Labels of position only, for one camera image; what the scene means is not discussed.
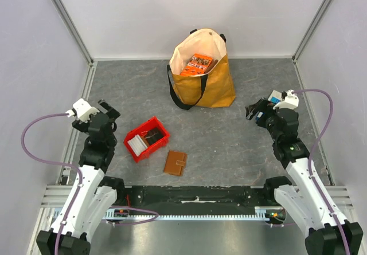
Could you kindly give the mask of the brown leather card holder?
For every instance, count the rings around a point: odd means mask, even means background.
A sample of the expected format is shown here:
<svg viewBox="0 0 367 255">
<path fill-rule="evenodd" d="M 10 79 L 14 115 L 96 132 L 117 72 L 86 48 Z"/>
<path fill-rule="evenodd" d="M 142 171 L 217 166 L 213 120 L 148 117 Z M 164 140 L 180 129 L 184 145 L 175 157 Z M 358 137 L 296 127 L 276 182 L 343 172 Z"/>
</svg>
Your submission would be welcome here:
<svg viewBox="0 0 367 255">
<path fill-rule="evenodd" d="M 187 154 L 181 151 L 170 150 L 166 158 L 164 173 L 181 176 L 186 167 Z"/>
</svg>

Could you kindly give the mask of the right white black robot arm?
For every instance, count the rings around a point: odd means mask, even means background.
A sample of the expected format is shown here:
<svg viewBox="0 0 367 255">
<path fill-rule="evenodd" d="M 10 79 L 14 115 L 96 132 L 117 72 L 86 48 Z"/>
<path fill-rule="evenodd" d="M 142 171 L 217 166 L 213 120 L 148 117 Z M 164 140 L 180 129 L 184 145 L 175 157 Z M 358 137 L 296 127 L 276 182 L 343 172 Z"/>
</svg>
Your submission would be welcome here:
<svg viewBox="0 0 367 255">
<path fill-rule="evenodd" d="M 266 179 L 264 202 L 286 210 L 303 233 L 308 254 L 358 254 L 362 228 L 348 220 L 322 184 L 298 136 L 299 115 L 294 107 L 281 108 L 261 98 L 246 107 L 246 118 L 268 131 L 274 155 L 289 175 Z"/>
</svg>

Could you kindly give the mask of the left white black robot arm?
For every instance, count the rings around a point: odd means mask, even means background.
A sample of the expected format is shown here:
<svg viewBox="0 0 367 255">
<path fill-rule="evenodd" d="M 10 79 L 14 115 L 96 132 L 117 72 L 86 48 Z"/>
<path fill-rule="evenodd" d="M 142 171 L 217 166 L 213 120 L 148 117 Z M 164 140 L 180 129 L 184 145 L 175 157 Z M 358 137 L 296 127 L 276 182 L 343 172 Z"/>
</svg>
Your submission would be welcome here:
<svg viewBox="0 0 367 255">
<path fill-rule="evenodd" d="M 98 103 L 104 111 L 79 99 L 67 113 L 76 118 L 73 128 L 88 137 L 77 178 L 61 213 L 49 230 L 38 233 L 36 243 L 41 254 L 89 254 L 93 235 L 106 211 L 112 204 L 126 200 L 125 189 L 117 186 L 121 180 L 110 178 L 107 185 L 105 179 L 118 143 L 114 133 L 120 113 L 105 100 Z"/>
</svg>

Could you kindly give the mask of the blue white box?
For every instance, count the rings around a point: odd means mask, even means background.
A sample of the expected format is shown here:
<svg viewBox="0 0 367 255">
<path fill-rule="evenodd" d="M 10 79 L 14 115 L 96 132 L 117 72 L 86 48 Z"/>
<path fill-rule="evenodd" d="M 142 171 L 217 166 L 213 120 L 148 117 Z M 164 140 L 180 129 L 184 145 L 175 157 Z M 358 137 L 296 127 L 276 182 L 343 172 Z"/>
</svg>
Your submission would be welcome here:
<svg viewBox="0 0 367 255">
<path fill-rule="evenodd" d="M 283 100 L 282 93 L 276 90 L 273 90 L 271 94 L 268 97 L 268 101 L 270 101 L 272 104 L 277 104 Z M 258 121 L 261 116 L 263 115 L 263 112 L 258 112 L 255 116 L 255 120 Z"/>
</svg>

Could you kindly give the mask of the red plastic bin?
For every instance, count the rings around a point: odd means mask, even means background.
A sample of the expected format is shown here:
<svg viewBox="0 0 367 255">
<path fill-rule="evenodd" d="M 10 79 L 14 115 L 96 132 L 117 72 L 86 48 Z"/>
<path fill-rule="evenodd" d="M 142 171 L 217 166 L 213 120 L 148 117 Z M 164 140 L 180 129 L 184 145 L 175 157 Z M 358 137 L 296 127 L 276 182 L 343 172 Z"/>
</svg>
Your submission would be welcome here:
<svg viewBox="0 0 367 255">
<path fill-rule="evenodd" d="M 124 145 L 133 157 L 135 163 L 147 159 L 156 150 L 165 147 L 169 142 L 170 134 L 153 116 L 134 130 L 130 131 L 124 139 Z"/>
</svg>

